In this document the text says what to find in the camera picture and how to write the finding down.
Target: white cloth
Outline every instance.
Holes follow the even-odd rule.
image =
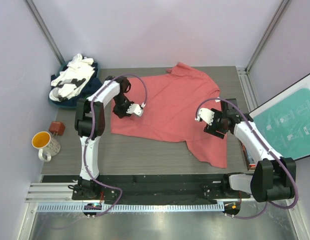
[[[61,71],[59,77],[51,81],[51,86],[53,88],[49,93],[49,98],[53,101],[60,102],[60,97],[62,98],[73,98],[80,94],[81,90],[87,84],[91,76],[94,74],[93,58],[83,58],[79,53],[73,57],[72,61],[67,64],[67,69]],[[72,84],[73,79],[86,79],[79,87]]]

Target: gray tabletop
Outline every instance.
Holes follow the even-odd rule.
[[[102,69],[100,79],[124,73],[154,76],[166,73],[167,67]],[[247,105],[237,75],[232,66],[197,67],[219,86],[222,98],[236,98],[238,106],[247,112]],[[106,129],[100,139],[98,166],[101,174],[213,174],[246,172],[246,164],[238,140],[227,137],[228,167],[213,167],[198,161],[187,149],[186,142],[172,143],[145,138],[110,134],[110,106],[105,108]],[[81,169],[81,145],[74,129],[75,110],[60,109],[57,121],[66,126],[57,139],[61,151],[43,166],[43,175],[78,175]]]

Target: mug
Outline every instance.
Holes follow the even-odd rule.
[[[34,148],[38,149],[38,157],[41,161],[49,162],[51,157],[60,151],[60,143],[49,132],[41,131],[32,140]]]

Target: teal screen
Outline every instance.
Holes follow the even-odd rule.
[[[301,88],[254,117],[257,129],[285,158],[310,155],[310,90]]]

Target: red fabric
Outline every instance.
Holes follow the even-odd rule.
[[[148,90],[143,115],[119,119],[112,112],[111,133],[165,142],[186,141],[198,160],[226,168],[226,137],[220,139],[203,132],[206,123],[195,121],[198,105],[207,98],[218,97],[219,87],[207,74],[183,63],[167,72],[142,78]],[[141,104],[145,97],[143,85],[137,78],[129,81],[132,86],[126,96]],[[213,100],[203,107],[220,110],[220,103]]]

